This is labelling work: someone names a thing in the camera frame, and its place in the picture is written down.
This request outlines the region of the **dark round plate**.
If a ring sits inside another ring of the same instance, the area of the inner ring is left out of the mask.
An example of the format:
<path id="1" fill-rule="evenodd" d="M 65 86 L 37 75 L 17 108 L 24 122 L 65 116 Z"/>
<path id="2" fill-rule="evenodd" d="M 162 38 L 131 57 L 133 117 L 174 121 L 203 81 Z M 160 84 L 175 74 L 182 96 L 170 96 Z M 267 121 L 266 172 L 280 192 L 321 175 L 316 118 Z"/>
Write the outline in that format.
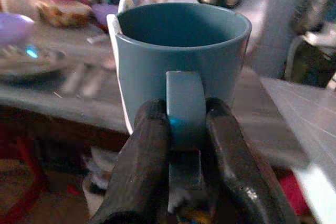
<path id="1" fill-rule="evenodd" d="M 26 82 L 61 72 L 68 67 L 62 51 L 40 47 L 0 49 L 0 81 Z"/>

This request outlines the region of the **white chair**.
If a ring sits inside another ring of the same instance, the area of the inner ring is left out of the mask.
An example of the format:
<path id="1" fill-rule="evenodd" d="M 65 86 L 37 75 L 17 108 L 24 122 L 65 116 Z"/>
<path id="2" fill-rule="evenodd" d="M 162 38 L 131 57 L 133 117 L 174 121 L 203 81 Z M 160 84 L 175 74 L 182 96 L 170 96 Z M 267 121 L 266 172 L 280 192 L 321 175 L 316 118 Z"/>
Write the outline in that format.
<path id="1" fill-rule="evenodd" d="M 336 91 L 336 23 L 293 39 L 287 54 L 284 79 Z"/>

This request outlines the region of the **blue ceramic mug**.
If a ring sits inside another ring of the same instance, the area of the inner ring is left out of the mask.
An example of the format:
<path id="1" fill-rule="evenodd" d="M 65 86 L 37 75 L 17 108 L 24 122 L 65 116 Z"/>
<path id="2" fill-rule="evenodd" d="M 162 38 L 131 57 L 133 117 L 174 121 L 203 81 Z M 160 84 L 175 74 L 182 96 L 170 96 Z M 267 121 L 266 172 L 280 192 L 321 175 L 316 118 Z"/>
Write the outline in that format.
<path id="1" fill-rule="evenodd" d="M 134 131 L 140 106 L 166 102 L 173 134 L 171 187 L 201 188 L 208 98 L 231 105 L 252 25 L 207 4 L 161 3 L 118 14 L 119 78 Z"/>

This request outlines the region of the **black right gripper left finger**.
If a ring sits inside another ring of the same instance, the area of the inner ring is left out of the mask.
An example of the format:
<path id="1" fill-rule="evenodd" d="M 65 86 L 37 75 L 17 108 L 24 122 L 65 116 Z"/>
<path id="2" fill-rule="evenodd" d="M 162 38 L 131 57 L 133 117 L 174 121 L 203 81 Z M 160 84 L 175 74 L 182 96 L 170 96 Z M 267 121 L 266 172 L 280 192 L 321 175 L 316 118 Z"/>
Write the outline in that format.
<path id="1" fill-rule="evenodd" d="M 108 189 L 90 224 L 157 224 L 167 205 L 170 123 L 166 103 L 141 105 L 134 131 L 118 154 Z"/>

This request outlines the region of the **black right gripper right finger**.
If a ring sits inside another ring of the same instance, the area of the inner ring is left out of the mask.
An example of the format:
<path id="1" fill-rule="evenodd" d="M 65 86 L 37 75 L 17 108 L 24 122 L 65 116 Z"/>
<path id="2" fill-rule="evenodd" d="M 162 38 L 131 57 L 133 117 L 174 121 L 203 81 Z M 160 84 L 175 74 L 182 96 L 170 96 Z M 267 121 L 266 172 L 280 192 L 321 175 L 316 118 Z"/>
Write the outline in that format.
<path id="1" fill-rule="evenodd" d="M 215 222 L 299 224 L 275 173 L 244 138 L 231 109 L 218 98 L 206 100 L 207 139 L 202 149 L 206 184 L 217 189 Z"/>

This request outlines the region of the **purple plastic bowl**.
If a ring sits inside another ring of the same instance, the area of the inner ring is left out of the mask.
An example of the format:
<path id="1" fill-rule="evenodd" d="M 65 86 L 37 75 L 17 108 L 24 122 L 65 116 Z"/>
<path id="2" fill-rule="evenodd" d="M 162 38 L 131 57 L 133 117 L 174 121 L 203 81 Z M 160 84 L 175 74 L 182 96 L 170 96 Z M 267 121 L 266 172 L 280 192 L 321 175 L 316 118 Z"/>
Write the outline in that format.
<path id="1" fill-rule="evenodd" d="M 25 41 L 35 22 L 21 14 L 0 13 L 0 47 Z"/>

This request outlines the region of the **white ceramic mug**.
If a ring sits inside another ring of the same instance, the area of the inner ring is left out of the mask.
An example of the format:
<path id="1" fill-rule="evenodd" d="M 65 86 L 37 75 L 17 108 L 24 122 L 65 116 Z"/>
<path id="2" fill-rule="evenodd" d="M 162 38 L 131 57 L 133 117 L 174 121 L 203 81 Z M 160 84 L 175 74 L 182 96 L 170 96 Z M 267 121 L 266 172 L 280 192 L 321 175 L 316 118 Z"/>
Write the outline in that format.
<path id="1" fill-rule="evenodd" d="M 117 43 L 117 35 L 122 34 L 122 29 L 120 27 L 117 15 L 124 13 L 132 8 L 135 8 L 135 4 L 133 0 L 120 0 L 119 5 L 118 5 L 117 14 L 108 14 L 106 16 L 108 31 L 109 31 L 109 36 L 110 36 L 111 46 L 112 46 L 112 53 L 114 57 L 115 67 L 116 67 L 117 81 L 118 81 L 119 91 L 121 95 L 121 103 L 122 103 L 122 108 L 123 108 L 125 124 L 128 130 L 128 133 L 130 135 L 133 133 L 133 128 L 132 128 L 132 125 L 128 117 L 127 109 L 125 107 L 124 97 L 123 97 L 122 88 L 120 84 L 120 78 L 119 78 L 119 50 L 118 50 L 118 43 Z"/>

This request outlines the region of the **small purple bowl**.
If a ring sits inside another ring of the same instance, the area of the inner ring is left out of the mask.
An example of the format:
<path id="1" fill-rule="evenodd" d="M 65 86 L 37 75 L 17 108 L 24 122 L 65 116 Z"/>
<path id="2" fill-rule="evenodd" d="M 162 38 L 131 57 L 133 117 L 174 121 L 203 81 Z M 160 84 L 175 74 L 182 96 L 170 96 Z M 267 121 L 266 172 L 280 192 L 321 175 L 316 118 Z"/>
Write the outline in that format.
<path id="1" fill-rule="evenodd" d="M 117 5 L 94 4 L 91 8 L 98 23 L 102 26 L 107 26 L 107 15 L 118 13 Z"/>

